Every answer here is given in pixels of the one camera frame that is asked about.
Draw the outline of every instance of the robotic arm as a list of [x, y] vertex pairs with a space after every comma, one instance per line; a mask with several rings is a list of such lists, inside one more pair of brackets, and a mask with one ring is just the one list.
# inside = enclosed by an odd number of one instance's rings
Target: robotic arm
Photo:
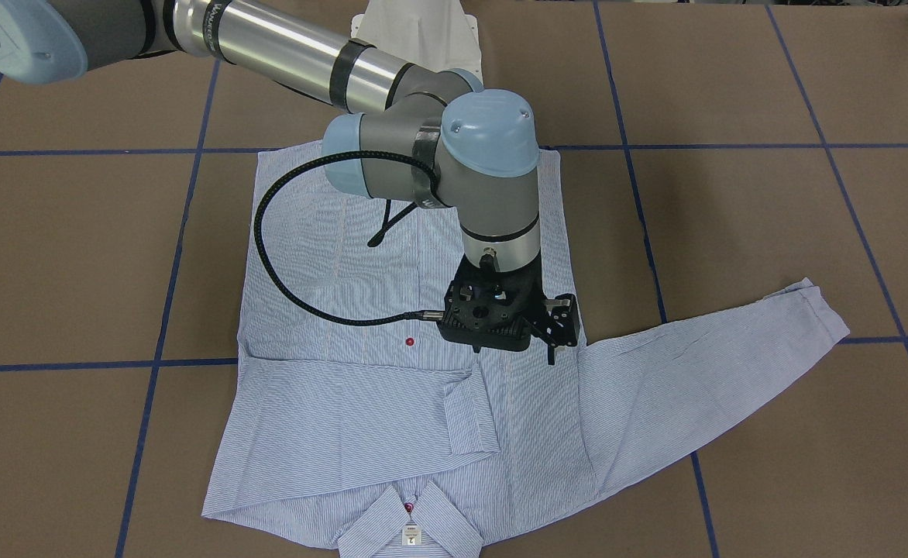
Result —
[[[251, 68], [334, 105], [323, 154], [337, 190], [456, 208], [464, 258], [443, 311], [418, 313], [444, 339], [525, 350], [577, 345], [577, 301], [547, 299], [540, 269], [538, 144], [521, 96], [483, 89], [469, 71], [434, 71], [255, 0], [0, 0], [0, 71], [47, 84], [120, 60], [184, 50]], [[387, 152], [418, 167], [359, 157]]]

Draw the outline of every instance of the shirt label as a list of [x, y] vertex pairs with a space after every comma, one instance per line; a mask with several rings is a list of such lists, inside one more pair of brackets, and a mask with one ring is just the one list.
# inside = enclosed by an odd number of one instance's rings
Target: shirt label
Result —
[[402, 527], [402, 546], [419, 546], [423, 544], [423, 532], [419, 525]]

